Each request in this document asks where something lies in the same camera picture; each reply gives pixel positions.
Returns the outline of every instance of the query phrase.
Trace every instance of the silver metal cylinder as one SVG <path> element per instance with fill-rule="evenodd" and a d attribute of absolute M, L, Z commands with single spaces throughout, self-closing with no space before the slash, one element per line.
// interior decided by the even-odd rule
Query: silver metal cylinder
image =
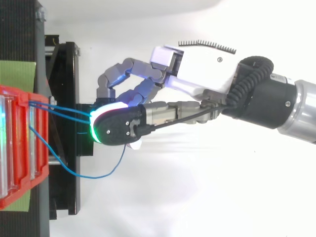
<path fill-rule="evenodd" d="M 316 84 L 304 80 L 295 82 L 296 103 L 279 133 L 314 143 L 316 141 Z"/>

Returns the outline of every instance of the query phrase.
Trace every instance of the robotic hand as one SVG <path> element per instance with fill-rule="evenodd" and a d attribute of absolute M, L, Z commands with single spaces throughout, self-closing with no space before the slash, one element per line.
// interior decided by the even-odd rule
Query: robotic hand
<path fill-rule="evenodd" d="M 310 143 L 316 142 L 316 85 L 273 74 L 264 57 L 239 61 L 236 50 L 208 41 L 183 41 L 153 50 L 150 63 L 127 58 L 98 79 L 91 133 L 106 145 L 133 144 L 156 129 L 206 123 L 220 113 Z M 114 86 L 133 74 L 144 78 L 116 98 Z M 189 102 L 150 102 L 169 87 Z"/>

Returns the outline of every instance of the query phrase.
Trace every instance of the red plastic bin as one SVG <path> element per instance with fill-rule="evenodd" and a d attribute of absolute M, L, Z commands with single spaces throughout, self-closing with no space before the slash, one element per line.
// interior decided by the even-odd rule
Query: red plastic bin
<path fill-rule="evenodd" d="M 48 112 L 29 101 L 48 103 L 42 95 L 0 85 L 0 209 L 18 200 L 49 173 L 48 148 L 29 130 L 48 141 Z"/>

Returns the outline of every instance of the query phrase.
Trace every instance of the coiled black cable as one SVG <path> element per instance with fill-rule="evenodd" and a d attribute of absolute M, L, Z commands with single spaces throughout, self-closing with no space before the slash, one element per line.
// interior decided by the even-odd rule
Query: coiled black cable
<path fill-rule="evenodd" d="M 226 104 L 232 107 L 237 106 L 244 95 L 251 92 L 256 85 L 268 78 L 274 68 L 270 59 L 260 56 L 245 58 L 240 63 L 256 69 L 242 80 L 237 81 L 232 90 L 227 94 Z"/>

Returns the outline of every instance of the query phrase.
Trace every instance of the white wall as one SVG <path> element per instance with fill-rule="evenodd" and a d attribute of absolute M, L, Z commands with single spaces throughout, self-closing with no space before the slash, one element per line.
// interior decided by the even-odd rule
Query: white wall
<path fill-rule="evenodd" d="M 82 103 L 95 101 L 97 78 L 109 66 L 126 57 L 148 61 L 154 46 L 178 40 L 212 40 L 244 56 L 266 56 L 276 73 L 316 83 L 316 15 L 310 0 L 222 0 L 201 11 L 145 18 L 138 6 L 129 6 L 136 17 L 94 21 L 86 19 L 91 7 L 82 5 L 81 12 L 63 19 L 60 6 L 41 2 L 48 5 L 46 33 L 81 48 Z M 106 3 L 105 12 L 112 5 Z M 130 80 L 117 92 L 134 85 Z M 155 100 L 189 98 L 165 89 Z M 162 129 L 144 137 L 141 150 L 126 150 L 112 176 L 82 179 L 81 211 L 58 212 L 58 220 L 50 222 L 51 236 L 315 236 L 315 149 L 225 116 Z M 95 144 L 94 157 L 81 158 L 81 173 L 107 173 L 121 151 Z"/>

